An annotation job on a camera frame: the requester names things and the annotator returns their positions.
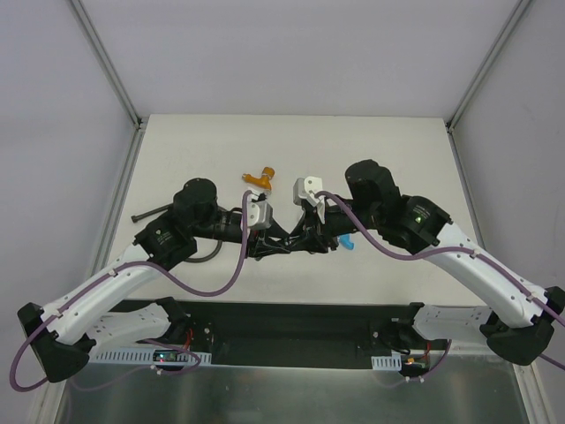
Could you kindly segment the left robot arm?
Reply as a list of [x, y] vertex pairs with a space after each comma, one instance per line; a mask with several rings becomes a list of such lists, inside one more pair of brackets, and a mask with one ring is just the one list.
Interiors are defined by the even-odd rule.
[[[96, 354], [126, 343], [161, 337], [180, 342], [186, 333], [186, 315], [172, 298], [156, 300], [138, 313], [111, 314], [110, 310], [140, 287], [165, 277], [200, 298], [215, 298], [238, 280], [248, 257], [249, 233], [272, 215], [267, 196], [256, 190], [244, 192], [241, 205], [222, 210], [217, 188], [206, 178], [193, 178], [177, 192], [171, 205], [147, 224], [133, 242], [106, 268], [76, 289], [44, 306], [28, 303], [18, 311], [26, 341], [10, 368], [10, 384], [19, 392], [16, 374], [26, 349], [38, 360], [44, 378], [38, 383], [62, 382], [82, 370]], [[197, 238], [240, 245], [237, 265], [228, 282], [214, 291], [192, 288], [171, 274], [178, 264], [197, 251]]]

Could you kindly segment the blue plastic faucet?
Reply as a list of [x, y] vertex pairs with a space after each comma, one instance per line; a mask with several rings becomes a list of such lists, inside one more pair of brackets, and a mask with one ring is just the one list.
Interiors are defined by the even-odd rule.
[[346, 250], [352, 251], [355, 248], [355, 244], [350, 238], [350, 234], [344, 234], [338, 237], [339, 244]]

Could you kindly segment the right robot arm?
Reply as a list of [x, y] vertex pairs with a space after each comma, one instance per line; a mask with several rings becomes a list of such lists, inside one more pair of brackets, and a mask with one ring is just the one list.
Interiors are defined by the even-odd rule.
[[418, 306], [413, 318], [397, 326], [403, 346], [414, 349], [426, 340], [450, 339], [486, 345], [519, 366], [547, 358], [554, 325], [564, 323], [563, 289], [521, 278], [473, 242], [437, 204], [401, 194], [390, 170], [374, 160], [352, 164], [345, 180], [349, 199], [324, 190], [320, 178], [296, 180], [293, 201], [304, 210], [307, 234], [328, 246], [343, 234], [359, 232], [390, 258], [432, 263], [484, 303]]

